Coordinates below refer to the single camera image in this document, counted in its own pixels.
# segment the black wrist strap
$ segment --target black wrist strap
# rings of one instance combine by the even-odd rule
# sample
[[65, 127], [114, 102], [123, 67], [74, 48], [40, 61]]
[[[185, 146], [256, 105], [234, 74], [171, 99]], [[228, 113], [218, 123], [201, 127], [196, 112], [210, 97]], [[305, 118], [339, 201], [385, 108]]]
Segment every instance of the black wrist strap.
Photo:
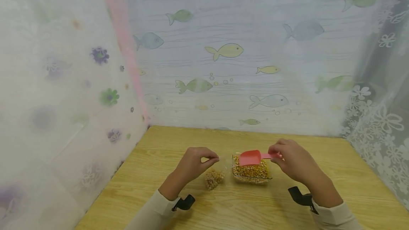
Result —
[[312, 203], [311, 193], [306, 193], [303, 195], [298, 187], [291, 187], [288, 189], [288, 192], [290, 193], [291, 198], [293, 198], [294, 202], [302, 206], [309, 206], [312, 212], [318, 214], [317, 210], [314, 208], [314, 204]]
[[196, 199], [192, 195], [186, 196], [185, 200], [180, 198], [176, 205], [172, 208], [172, 211], [176, 211], [178, 208], [181, 210], [188, 210], [195, 203]]

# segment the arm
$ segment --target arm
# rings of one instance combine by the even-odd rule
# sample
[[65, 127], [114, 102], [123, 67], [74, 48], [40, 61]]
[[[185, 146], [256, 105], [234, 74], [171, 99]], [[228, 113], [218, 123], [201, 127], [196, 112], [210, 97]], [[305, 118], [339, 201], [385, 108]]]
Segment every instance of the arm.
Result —
[[[202, 163], [202, 157], [209, 160]], [[180, 199], [178, 196], [181, 190], [218, 160], [218, 155], [208, 148], [189, 147], [177, 168], [134, 216], [125, 230], [162, 230], [173, 217], [172, 209]]]
[[320, 169], [314, 158], [292, 139], [279, 139], [269, 153], [280, 153], [273, 158], [282, 171], [304, 184], [311, 192], [312, 203], [318, 214], [312, 217], [320, 230], [363, 230], [342, 200], [331, 179]]

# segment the wall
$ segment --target wall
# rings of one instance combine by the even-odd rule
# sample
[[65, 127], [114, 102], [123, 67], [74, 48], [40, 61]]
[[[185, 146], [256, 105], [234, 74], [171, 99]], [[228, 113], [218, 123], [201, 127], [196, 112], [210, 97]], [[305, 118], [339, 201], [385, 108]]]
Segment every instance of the wall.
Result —
[[339, 133], [376, 8], [375, 0], [127, 3], [152, 124], [307, 135]]
[[104, 0], [0, 5], [0, 229], [72, 229], [146, 130], [137, 69]]

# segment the fish-patterned wallpaper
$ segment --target fish-patterned wallpaper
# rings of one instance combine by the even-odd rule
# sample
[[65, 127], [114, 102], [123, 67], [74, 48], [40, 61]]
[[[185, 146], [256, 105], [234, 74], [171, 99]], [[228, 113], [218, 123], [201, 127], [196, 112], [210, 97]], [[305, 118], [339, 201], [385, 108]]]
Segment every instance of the fish-patterned wallpaper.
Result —
[[127, 0], [151, 123], [338, 135], [376, 0]]

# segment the clear plastic container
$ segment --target clear plastic container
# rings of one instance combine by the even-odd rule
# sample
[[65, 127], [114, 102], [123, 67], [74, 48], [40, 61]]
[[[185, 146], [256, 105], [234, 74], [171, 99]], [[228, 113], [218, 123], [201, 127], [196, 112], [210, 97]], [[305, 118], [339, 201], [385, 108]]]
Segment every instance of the clear plastic container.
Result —
[[261, 160], [259, 165], [239, 165], [239, 155], [234, 153], [231, 156], [232, 169], [234, 179], [240, 183], [266, 185], [272, 179], [271, 164]]

